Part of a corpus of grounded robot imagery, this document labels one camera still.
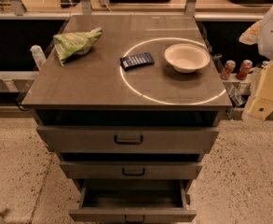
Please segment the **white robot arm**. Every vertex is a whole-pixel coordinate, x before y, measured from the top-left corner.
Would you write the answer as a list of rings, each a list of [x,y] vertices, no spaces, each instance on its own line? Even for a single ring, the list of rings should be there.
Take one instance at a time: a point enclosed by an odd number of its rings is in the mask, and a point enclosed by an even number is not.
[[[259,54],[269,59],[268,65],[253,74],[251,96],[242,114],[243,120],[265,120],[273,112],[273,6],[239,37],[239,42],[256,44]]]

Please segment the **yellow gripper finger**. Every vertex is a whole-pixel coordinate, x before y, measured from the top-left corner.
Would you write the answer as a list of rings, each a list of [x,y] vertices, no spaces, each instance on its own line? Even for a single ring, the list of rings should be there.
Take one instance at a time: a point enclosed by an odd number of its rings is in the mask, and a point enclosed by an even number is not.
[[[251,95],[242,113],[244,121],[264,121],[273,112],[273,61],[253,73]]]

